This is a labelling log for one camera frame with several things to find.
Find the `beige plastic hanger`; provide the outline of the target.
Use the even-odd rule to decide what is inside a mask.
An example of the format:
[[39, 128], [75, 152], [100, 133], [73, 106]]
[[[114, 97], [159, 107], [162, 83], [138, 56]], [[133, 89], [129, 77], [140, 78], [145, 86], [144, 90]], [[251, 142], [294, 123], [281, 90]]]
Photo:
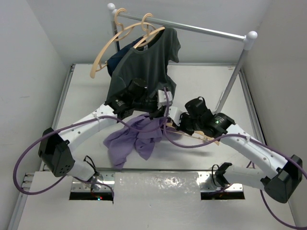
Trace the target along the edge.
[[204, 143], [213, 140], [213, 138], [206, 136], [202, 131], [195, 131], [192, 135], [186, 134], [182, 131], [178, 131], [175, 129], [175, 125], [172, 121], [166, 123], [166, 130], [173, 134], [178, 134], [178, 135], [187, 136], [187, 137], [194, 138], [194, 139], [199, 139], [203, 141]]

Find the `purple t-shirt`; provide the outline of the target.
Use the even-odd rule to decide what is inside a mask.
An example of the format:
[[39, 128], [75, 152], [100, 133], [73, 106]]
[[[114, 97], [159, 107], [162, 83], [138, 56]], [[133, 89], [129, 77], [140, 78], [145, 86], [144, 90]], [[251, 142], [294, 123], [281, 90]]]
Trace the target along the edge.
[[142, 114], [130, 119], [122, 129], [111, 133], [103, 142], [108, 148], [108, 155], [113, 168], [122, 169], [127, 156], [136, 151], [144, 160], [148, 160], [156, 143], [163, 139], [163, 117], [151, 119], [149, 114]]

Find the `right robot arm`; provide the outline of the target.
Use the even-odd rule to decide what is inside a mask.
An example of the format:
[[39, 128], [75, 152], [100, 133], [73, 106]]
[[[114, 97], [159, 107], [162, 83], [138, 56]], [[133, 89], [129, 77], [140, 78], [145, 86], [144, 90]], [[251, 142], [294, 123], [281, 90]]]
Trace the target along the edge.
[[223, 113], [213, 114], [203, 97], [185, 104], [185, 112], [171, 108], [169, 117], [174, 127], [188, 135], [201, 131], [233, 148], [257, 165], [257, 169], [241, 168], [225, 162], [215, 171], [213, 183], [216, 187], [243, 184], [265, 191], [279, 203], [287, 203], [302, 181], [302, 160], [293, 155], [282, 156], [245, 132], [235, 121]]

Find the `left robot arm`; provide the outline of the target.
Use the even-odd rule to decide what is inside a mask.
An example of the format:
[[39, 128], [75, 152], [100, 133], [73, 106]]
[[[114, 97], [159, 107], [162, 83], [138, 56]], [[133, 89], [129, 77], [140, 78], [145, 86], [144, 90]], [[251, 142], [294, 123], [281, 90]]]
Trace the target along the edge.
[[112, 95], [75, 124], [57, 131], [46, 129], [38, 155], [55, 177], [70, 175], [88, 181], [96, 171], [73, 156], [79, 145], [99, 131], [131, 116], [134, 111], [147, 112], [152, 117], [163, 116], [171, 101], [171, 92], [163, 89], [151, 95], [146, 82], [134, 78], [125, 89]]

